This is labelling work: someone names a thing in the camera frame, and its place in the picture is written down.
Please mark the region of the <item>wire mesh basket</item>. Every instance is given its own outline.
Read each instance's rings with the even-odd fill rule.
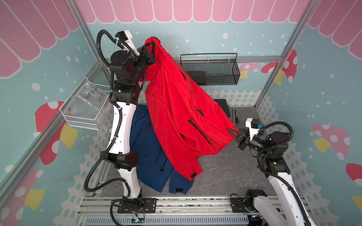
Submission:
[[[237,85],[240,71],[237,54],[181,54],[182,69],[198,85]]]
[[[60,111],[69,126],[99,130],[111,105],[109,86],[94,84],[87,77],[63,103]]]

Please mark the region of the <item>metal rail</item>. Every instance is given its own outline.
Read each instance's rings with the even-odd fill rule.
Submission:
[[[100,62],[96,63],[91,71],[87,74],[90,81],[103,69]],[[0,186],[0,209],[6,204],[7,200],[15,192],[25,175],[31,169],[33,164],[39,158],[44,148],[48,145],[49,141],[53,138],[58,131],[64,118],[60,111],[57,111],[55,116],[49,121],[45,129],[39,134],[37,139],[26,150],[22,158],[14,166],[13,170],[5,178],[4,182]]]
[[[295,44],[297,43],[298,39],[301,37],[303,31],[307,27],[308,22],[309,22],[310,18],[312,17],[314,11],[317,9],[320,1],[321,0],[309,0],[309,2],[307,4],[307,7],[304,9],[304,12],[303,12],[303,14],[302,14],[302,16],[300,18],[300,21],[298,22],[298,24],[295,27],[291,37],[288,40],[288,44],[286,45],[286,47],[285,47],[285,49],[283,51],[281,61],[278,63],[278,65],[276,66],[276,68],[274,69],[272,74],[270,75],[268,81],[266,82],[266,84],[265,84],[265,86],[264,86],[258,100],[256,101],[255,108],[259,107],[262,100],[264,99],[264,97],[269,92],[269,89],[271,88],[275,78],[277,77],[278,73],[280,72],[280,70],[284,66],[285,62],[287,61],[290,53],[292,52],[292,50],[293,50]]]

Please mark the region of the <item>jacket sleeve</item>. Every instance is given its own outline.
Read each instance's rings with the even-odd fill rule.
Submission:
[[[147,92],[146,100],[156,136],[172,166],[187,179],[194,179],[202,169],[195,154],[177,131],[170,107]]]

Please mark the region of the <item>white wire basket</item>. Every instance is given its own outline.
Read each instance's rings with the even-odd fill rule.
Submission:
[[[112,104],[107,101],[109,86],[94,84],[87,77],[60,107],[67,124],[72,127],[99,130]]]

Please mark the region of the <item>mushroom illustration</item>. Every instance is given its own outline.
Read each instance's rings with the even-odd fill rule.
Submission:
[[[312,133],[321,138],[314,141],[318,150],[325,153],[329,147],[333,147],[340,160],[345,159],[350,150],[350,138],[343,127],[333,125],[313,124]]]
[[[258,63],[241,63],[239,64],[240,78],[248,77],[248,71],[257,72],[259,70]]]
[[[32,210],[37,209],[45,195],[45,190],[34,190],[32,187],[43,173],[43,170],[30,170],[20,182],[18,188],[9,198],[4,208],[1,209],[3,226],[19,225],[25,206],[30,207]]]
[[[59,111],[60,106],[64,102],[53,101],[40,106],[35,112],[35,123],[37,125],[37,132],[34,133],[37,136],[41,133],[48,122]],[[78,130],[71,128],[65,122],[60,126],[58,131],[52,137],[48,145],[44,148],[44,151],[40,154],[40,159],[44,165],[52,163],[59,149],[59,143],[62,141],[68,149],[71,149],[78,136]]]
[[[270,62],[261,69],[261,72],[270,73],[273,71],[275,66],[276,66],[276,63]],[[287,76],[288,82],[292,82],[295,78],[297,67],[298,67],[297,53],[295,50],[292,50],[287,61],[284,63],[282,69],[278,72],[278,74],[274,80],[275,84],[281,85],[283,75]]]
[[[362,166],[358,164],[349,163],[346,166],[348,176],[362,187]]]

